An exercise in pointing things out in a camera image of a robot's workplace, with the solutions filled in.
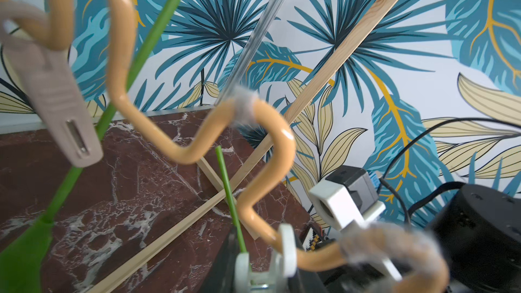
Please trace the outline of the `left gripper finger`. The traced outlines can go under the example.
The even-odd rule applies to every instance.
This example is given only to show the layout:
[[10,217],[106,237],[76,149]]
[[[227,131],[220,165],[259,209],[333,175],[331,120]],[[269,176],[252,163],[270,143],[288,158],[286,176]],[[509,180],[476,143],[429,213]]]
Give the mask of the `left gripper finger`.
[[223,245],[214,259],[210,271],[199,288],[199,293],[232,293],[234,292],[234,275],[240,245],[237,229],[228,233]]

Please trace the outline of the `pink tulip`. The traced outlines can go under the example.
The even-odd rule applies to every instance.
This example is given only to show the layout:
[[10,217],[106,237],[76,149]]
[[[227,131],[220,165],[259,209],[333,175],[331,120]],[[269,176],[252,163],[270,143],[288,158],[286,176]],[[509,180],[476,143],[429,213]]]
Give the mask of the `pink tulip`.
[[231,185],[230,185],[230,182],[229,182],[229,176],[228,176],[228,172],[227,172],[227,167],[225,165],[225,158],[224,158],[222,147],[221,146],[217,146],[215,148],[215,153],[216,153],[216,156],[217,156],[219,170],[221,172],[221,180],[223,182],[223,187],[224,187],[224,190],[225,190],[226,201],[227,201],[227,204],[229,206],[229,210],[230,210],[230,213],[231,213],[231,218],[232,218],[233,225],[234,225],[234,227],[236,228],[236,231],[237,231],[237,241],[238,241],[238,244],[239,244],[239,247],[240,247],[240,252],[241,253],[246,253],[248,251],[247,251],[246,243],[244,241],[244,236],[243,236],[243,233],[242,233],[242,227],[241,227],[240,218],[239,218],[237,210],[236,210],[236,203],[234,202],[235,198],[233,196],[233,191],[231,189]]

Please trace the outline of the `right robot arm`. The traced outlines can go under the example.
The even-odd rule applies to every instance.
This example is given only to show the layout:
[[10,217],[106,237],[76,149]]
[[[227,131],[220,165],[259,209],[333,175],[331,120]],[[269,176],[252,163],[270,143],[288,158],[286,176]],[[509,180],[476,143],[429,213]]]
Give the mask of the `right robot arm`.
[[430,196],[454,190],[426,229],[450,269],[447,292],[520,291],[520,199],[477,184],[449,182]]

